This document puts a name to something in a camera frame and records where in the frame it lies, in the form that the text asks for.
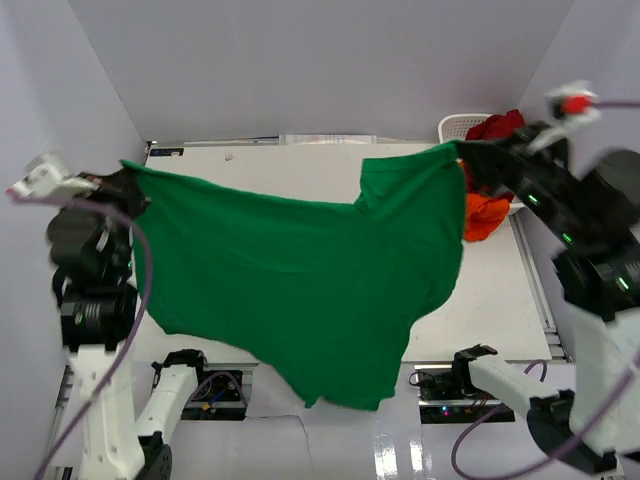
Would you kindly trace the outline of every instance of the red cloth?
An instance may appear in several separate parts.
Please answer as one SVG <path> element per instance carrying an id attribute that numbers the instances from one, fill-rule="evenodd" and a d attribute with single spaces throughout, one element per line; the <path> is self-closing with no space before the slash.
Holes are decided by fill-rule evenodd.
<path id="1" fill-rule="evenodd" d="M 489 140 L 491 138 L 507 138 L 520 127 L 524 127 L 524 118 L 520 111 L 509 110 L 505 115 L 491 115 L 480 125 L 467 132 L 466 140 Z"/>
<path id="2" fill-rule="evenodd" d="M 520 127 L 524 127 L 524 118 L 518 110 L 510 110 L 506 115 L 491 115 L 481 124 L 470 128 L 466 140 L 506 138 Z M 477 242 L 486 239 L 500 226 L 509 213 L 509 204 L 514 196 L 512 193 L 505 193 L 498 198 L 482 195 L 475 188 L 464 162 L 460 163 L 467 181 L 467 215 L 464 238 L 468 242 Z"/>

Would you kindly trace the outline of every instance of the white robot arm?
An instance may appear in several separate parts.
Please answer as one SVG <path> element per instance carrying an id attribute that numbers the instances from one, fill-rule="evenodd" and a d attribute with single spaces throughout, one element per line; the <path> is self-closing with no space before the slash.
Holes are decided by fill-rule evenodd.
<path id="1" fill-rule="evenodd" d="M 640 220 L 640 154 L 610 150 L 583 178 L 569 172 L 565 135 L 598 117 L 594 102 L 583 84 L 570 85 L 551 95 L 554 125 L 458 143 L 478 187 L 513 191 L 565 247 L 553 263 L 565 300 L 577 307 L 576 393 L 528 377 L 486 346 L 458 352 L 451 370 L 463 394 L 492 394 L 527 419 L 550 458 L 590 474 L 615 468 L 616 454 L 640 461 L 640 387 L 633 383 L 640 333 L 621 315 L 640 306 L 640 244 L 631 231 Z"/>
<path id="2" fill-rule="evenodd" d="M 16 201 L 86 197 L 130 218 L 148 204 L 126 170 L 72 176 L 55 153 L 36 158 L 27 175 L 7 190 Z M 126 227 L 100 214 L 63 208 L 50 222 L 51 259 L 58 266 L 53 291 L 60 309 L 63 346 L 90 405 L 82 417 L 79 480 L 164 480 L 171 473 L 169 441 L 183 408 L 204 376 L 202 352 L 170 353 L 136 421 L 130 354 L 138 293 L 128 283 L 131 248 Z M 105 376 L 115 368 L 104 384 Z M 36 477 L 41 477 L 43 468 Z"/>

